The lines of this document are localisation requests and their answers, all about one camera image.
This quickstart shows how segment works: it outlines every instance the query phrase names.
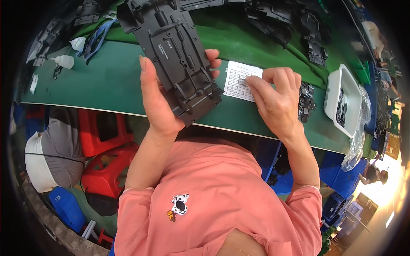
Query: pink shirt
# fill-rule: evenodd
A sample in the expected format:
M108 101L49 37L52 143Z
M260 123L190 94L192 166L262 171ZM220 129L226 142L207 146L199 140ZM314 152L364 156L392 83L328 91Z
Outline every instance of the pink shirt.
M213 142L175 142L155 189L121 195L115 254L216 255L226 235L238 228L268 255L317 255L319 190L304 186L283 202L262 180L249 151L229 141Z

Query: black plastic car chassis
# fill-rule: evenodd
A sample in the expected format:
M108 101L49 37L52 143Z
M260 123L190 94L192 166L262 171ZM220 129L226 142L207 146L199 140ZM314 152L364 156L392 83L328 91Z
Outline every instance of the black plastic car chassis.
M117 18L154 63L164 97L187 127L221 102L223 90L211 77L195 25L178 0L125 0Z

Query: plastic bag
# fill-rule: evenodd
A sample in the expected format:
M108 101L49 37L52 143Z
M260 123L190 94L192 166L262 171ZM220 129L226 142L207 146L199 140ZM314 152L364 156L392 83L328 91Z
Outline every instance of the plastic bag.
M366 90L359 85L360 94L362 95L362 105L359 115L358 126L353 138L350 139L349 152L343 159L342 170L348 172L352 170L363 156L363 145L366 138L364 134L364 125L368 124L371 119L371 103Z

